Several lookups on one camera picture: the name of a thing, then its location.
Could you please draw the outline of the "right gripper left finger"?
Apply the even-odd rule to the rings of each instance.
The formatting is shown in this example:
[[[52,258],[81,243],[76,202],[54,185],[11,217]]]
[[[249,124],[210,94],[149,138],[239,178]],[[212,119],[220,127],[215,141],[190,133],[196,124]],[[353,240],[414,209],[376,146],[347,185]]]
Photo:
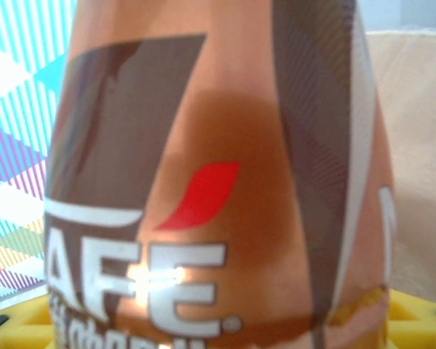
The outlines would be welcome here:
[[[53,348],[54,329],[45,286],[0,299],[0,348]]]

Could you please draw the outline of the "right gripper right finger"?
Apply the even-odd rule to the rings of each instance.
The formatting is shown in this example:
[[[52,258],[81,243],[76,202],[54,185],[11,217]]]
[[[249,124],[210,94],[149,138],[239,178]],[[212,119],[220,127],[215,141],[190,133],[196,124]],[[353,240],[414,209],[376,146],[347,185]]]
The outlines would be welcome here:
[[[384,286],[334,292],[329,347],[436,348],[436,303]]]

